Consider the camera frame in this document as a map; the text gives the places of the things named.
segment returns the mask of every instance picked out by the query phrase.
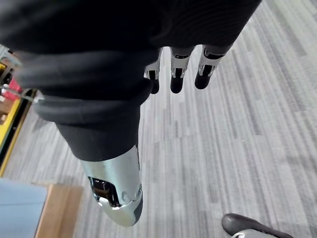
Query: light blue panel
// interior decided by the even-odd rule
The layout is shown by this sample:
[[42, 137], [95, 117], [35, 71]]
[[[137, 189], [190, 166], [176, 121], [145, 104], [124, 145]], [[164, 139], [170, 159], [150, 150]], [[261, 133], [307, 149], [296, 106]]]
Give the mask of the light blue panel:
[[0, 234], [4, 238], [33, 238], [47, 189], [0, 179]]

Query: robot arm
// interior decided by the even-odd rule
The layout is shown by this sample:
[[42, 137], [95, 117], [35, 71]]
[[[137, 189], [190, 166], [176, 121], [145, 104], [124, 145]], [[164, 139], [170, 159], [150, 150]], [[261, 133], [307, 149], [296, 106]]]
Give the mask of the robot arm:
[[[155, 61], [146, 75], [159, 82], [156, 49], [171, 46], [171, 89], [177, 93], [192, 49], [205, 45], [196, 79], [203, 88], [260, 0], [184, 2], [192, 6], [162, 14], [174, 18], [169, 28], [143, 1], [0, 0], [0, 43], [24, 65], [17, 81], [42, 92], [35, 110], [56, 123], [81, 161], [96, 202], [123, 226], [134, 225], [142, 211], [138, 126], [140, 105], [152, 88], [144, 70]], [[166, 37], [151, 41], [150, 28], [157, 27]]]

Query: red object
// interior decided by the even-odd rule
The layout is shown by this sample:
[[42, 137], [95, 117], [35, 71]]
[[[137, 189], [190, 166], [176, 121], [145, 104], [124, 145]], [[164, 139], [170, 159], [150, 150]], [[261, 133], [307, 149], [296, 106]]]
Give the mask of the red object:
[[[14, 80], [14, 78], [12, 78], [10, 84], [9, 84], [9, 88], [14, 90], [14, 91], [17, 91], [17, 92], [22, 92], [22, 88], [20, 87], [20, 85]], [[13, 94], [13, 93], [10, 93], [8, 91], [6, 91], [2, 96], [4, 96], [5, 98], [11, 100], [11, 101], [14, 101], [16, 99], [19, 99], [19, 96]]]

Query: floor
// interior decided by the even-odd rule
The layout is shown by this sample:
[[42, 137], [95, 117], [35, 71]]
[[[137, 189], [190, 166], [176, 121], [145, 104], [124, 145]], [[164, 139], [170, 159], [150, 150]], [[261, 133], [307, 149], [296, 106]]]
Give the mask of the floor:
[[78, 160], [32, 108], [4, 176], [84, 186], [76, 238], [224, 238], [227, 212], [316, 238], [316, 39], [316, 0], [264, 0], [204, 91], [195, 49], [178, 95], [164, 49], [161, 90], [142, 106], [145, 204], [132, 228], [99, 210]]

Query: robotic finger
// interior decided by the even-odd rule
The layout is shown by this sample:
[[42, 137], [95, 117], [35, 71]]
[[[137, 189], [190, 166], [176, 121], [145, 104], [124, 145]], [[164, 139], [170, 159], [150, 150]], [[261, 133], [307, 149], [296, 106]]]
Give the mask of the robotic finger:
[[152, 91], [151, 91], [152, 94], [156, 94], [159, 91], [159, 67], [160, 67], [160, 56], [162, 53], [162, 49], [163, 48], [159, 49], [158, 60], [152, 64], [149, 64], [145, 68], [146, 78], [148, 78], [153, 84]]
[[293, 238], [287, 233], [274, 230], [254, 219], [234, 213], [224, 215], [221, 223], [223, 229], [232, 238]]
[[173, 93], [179, 93], [183, 87], [183, 79], [187, 70], [190, 55], [195, 47], [175, 48], [171, 50], [171, 83], [170, 89]]
[[225, 56], [230, 47], [223, 49], [211, 45], [203, 45], [203, 51], [199, 60], [198, 72], [195, 79], [195, 86], [204, 89], [208, 86], [210, 77], [218, 67], [220, 60]]

